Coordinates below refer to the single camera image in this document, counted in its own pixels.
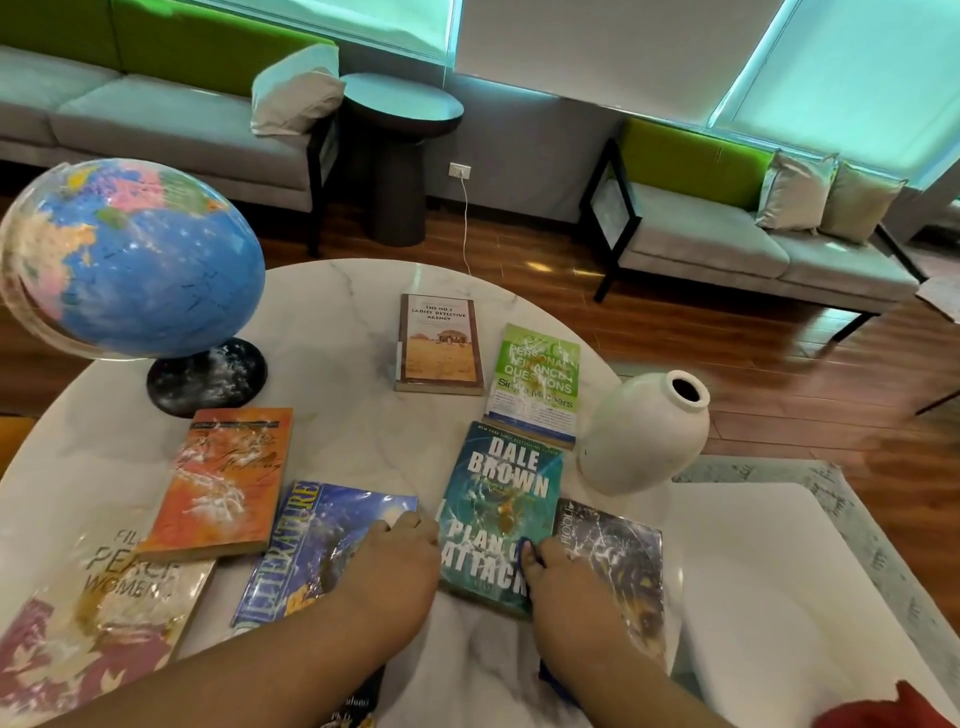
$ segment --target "finger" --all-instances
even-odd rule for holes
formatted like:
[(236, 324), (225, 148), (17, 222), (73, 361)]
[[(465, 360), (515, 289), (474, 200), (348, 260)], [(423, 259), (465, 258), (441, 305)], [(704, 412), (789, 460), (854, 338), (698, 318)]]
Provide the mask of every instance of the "finger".
[(425, 519), (417, 524), (417, 533), (431, 544), (440, 538), (440, 524), (433, 519)]
[(546, 569), (538, 563), (534, 545), (529, 541), (524, 541), (520, 548), (520, 567), (523, 569), (523, 578), (527, 580), (527, 584), (531, 589), (536, 589)]
[(417, 511), (404, 511), (400, 514), (400, 517), (396, 519), (394, 528), (416, 528), (419, 522), (420, 514), (417, 513)]
[(538, 544), (537, 553), (548, 569), (560, 566), (564, 562), (569, 561), (564, 545), (560, 543), (559, 539), (553, 536), (543, 539)]

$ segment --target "hand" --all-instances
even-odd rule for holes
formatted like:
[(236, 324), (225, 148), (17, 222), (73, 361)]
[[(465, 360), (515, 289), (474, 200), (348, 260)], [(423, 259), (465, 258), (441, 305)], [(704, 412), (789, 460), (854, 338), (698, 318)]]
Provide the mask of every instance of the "hand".
[(374, 522), (333, 590), (366, 613), (383, 662), (417, 636), (430, 613), (440, 581), (439, 531), (416, 511), (403, 513), (393, 528)]
[(571, 559), (552, 537), (541, 541), (537, 552), (542, 565), (530, 542), (520, 553), (537, 649), (554, 677), (575, 691), (585, 671), (605, 668), (636, 649), (610, 590), (586, 559)]

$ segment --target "book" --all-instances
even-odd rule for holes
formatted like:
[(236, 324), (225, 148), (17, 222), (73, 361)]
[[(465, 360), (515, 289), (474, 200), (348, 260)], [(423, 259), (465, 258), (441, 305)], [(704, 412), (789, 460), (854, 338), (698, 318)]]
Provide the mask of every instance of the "book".
[[(277, 511), (270, 547), (253, 569), (231, 626), (239, 634), (294, 614), (328, 593), (370, 524), (393, 524), (417, 498), (387, 496), (328, 483), (298, 481)], [(372, 728), (383, 667), (371, 675), (326, 725)]]
[(574, 556), (589, 560), (610, 587), (631, 641), (666, 669), (660, 532), (562, 497), (553, 535)]
[(400, 297), (396, 389), (446, 395), (482, 395), (483, 366), (470, 299)]
[(213, 561), (151, 564), (133, 549), (146, 508), (107, 506), (0, 638), (0, 724), (27, 728), (170, 659)]
[(292, 424), (289, 407), (198, 411), (137, 556), (184, 561), (266, 550)]
[(563, 469), (560, 450), (472, 423), (437, 512), (441, 584), (529, 616), (518, 542), (550, 535)]
[(579, 344), (508, 324), (484, 422), (572, 448), (579, 380)]

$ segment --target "white vase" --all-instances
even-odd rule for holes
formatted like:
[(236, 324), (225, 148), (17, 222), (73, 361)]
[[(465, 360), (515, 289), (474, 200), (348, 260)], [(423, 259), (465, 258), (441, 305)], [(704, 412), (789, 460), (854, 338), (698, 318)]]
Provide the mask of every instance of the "white vase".
[(599, 493), (616, 496), (669, 480), (700, 454), (710, 394), (675, 370), (635, 376), (610, 392), (577, 441), (577, 464)]

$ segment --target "globe stand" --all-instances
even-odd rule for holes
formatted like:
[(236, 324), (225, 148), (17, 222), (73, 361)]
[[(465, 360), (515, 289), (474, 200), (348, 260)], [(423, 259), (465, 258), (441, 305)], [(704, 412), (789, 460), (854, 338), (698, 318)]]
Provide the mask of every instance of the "globe stand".
[(192, 418), (198, 409), (242, 407), (266, 381), (260, 349), (233, 337), (206, 352), (158, 359), (147, 373), (147, 394), (168, 415)]

